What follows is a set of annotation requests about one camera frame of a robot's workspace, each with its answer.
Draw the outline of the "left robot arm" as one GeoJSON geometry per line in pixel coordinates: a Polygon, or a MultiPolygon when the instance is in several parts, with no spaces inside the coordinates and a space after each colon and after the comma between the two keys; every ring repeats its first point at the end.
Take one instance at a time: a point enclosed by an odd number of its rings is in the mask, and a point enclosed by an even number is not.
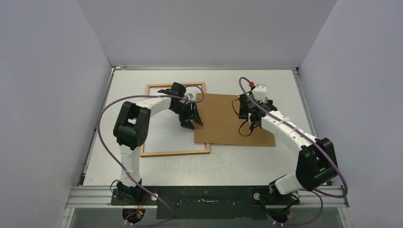
{"type": "Polygon", "coordinates": [[[170,110],[178,115],[181,127],[194,130],[194,124],[203,125],[197,102],[196,93],[188,92],[186,86],[174,82],[171,88],[160,89],[142,101],[122,104],[113,129],[121,154],[121,177],[117,182],[119,198],[132,205],[143,199],[140,148],[147,139],[151,117],[170,110]]]}

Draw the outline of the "wooden picture frame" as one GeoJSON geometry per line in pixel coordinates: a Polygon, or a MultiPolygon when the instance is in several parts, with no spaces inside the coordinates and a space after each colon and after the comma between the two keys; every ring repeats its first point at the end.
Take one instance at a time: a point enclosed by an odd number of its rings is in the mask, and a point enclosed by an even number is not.
{"type": "Polygon", "coordinates": [[[149,133],[140,147],[141,157],[209,154],[209,143],[195,143],[194,130],[180,126],[179,116],[166,109],[150,119],[149,133]]]}

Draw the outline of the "brown backing board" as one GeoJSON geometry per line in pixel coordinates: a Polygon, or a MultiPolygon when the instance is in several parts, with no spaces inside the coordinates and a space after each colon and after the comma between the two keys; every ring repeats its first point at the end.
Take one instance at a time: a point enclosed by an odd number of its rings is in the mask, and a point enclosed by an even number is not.
{"type": "Polygon", "coordinates": [[[239,119],[233,108],[239,108],[237,95],[205,94],[204,100],[197,103],[197,110],[203,125],[195,125],[194,142],[275,147],[272,133],[259,127],[251,135],[250,123],[239,119]]]}

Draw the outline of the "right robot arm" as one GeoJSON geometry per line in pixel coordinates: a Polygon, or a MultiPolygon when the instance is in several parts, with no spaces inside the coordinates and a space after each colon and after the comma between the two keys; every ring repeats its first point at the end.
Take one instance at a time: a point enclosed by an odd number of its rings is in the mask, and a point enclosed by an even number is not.
{"type": "Polygon", "coordinates": [[[337,161],[333,143],[328,138],[318,139],[293,124],[271,100],[255,101],[251,92],[238,97],[238,117],[251,124],[250,129],[262,128],[280,139],[297,155],[296,170],[269,184],[266,202],[274,205],[292,200],[299,190],[314,190],[337,176],[337,161]]]}

